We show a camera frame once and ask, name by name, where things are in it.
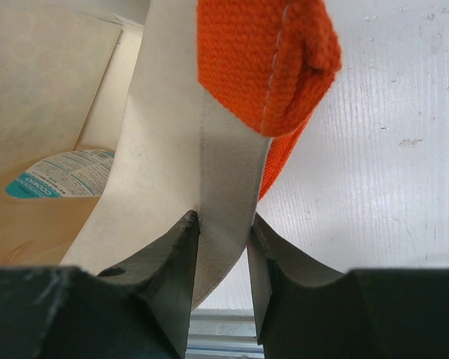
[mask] orange knitted fabric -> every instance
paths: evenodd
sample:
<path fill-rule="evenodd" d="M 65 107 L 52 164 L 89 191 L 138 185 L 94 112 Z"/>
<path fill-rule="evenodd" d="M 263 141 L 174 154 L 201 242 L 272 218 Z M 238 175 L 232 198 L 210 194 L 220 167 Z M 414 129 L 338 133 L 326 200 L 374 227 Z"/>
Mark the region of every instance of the orange knitted fabric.
<path fill-rule="evenodd" d="M 199 0 L 197 28 L 201 84 L 255 131 L 277 137 L 262 196 L 341 67 L 332 23 L 322 0 Z"/>

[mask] bottle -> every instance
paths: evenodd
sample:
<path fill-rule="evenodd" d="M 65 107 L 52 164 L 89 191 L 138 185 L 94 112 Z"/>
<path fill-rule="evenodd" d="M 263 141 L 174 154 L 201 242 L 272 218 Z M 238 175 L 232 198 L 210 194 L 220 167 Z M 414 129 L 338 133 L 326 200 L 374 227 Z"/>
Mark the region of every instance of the bottle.
<path fill-rule="evenodd" d="M 113 157 L 72 151 L 0 175 L 0 264 L 59 264 L 103 193 Z"/>

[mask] orange towel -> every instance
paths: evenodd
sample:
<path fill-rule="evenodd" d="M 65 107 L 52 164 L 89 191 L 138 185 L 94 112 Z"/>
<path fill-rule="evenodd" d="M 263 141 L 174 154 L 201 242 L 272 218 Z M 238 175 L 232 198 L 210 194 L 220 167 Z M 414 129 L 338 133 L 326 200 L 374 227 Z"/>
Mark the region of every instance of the orange towel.
<path fill-rule="evenodd" d="M 199 0 L 199 82 L 245 124 L 274 137 L 262 197 L 341 68 L 322 0 Z"/>

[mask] white stitching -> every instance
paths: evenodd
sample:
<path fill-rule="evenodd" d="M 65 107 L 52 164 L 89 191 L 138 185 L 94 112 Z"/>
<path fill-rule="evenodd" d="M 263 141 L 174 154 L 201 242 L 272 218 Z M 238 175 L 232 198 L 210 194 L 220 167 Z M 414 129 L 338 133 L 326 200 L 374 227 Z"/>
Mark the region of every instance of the white stitching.
<path fill-rule="evenodd" d="M 279 52 L 279 46 L 281 43 L 281 33 L 282 33 L 282 29 L 284 28 L 284 21 L 285 21 L 285 18 L 287 17 L 287 13 L 288 13 L 290 5 L 291 5 L 291 0 L 289 0 L 287 5 L 284 7 L 284 12 L 282 13 L 281 29 L 277 33 L 276 53 L 272 57 L 272 65 L 271 65 L 272 72 L 270 73 L 269 80 L 267 81 L 266 102 L 264 104 L 264 108 L 262 109 L 261 133 L 264 131 L 264 120 L 265 120 L 266 110 L 267 110 L 267 101 L 269 100 L 270 86 L 272 85 L 272 78 L 274 76 L 274 70 L 276 69 L 277 52 Z"/>

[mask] bottle label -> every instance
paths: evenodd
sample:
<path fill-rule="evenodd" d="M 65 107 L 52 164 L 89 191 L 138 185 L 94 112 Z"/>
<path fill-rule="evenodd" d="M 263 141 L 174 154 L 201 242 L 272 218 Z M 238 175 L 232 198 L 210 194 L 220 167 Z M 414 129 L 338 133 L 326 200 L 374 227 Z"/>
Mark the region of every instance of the bottle label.
<path fill-rule="evenodd" d="M 15 198 L 99 197 L 105 190 L 113 153 L 83 150 L 42 159 L 5 191 Z"/>

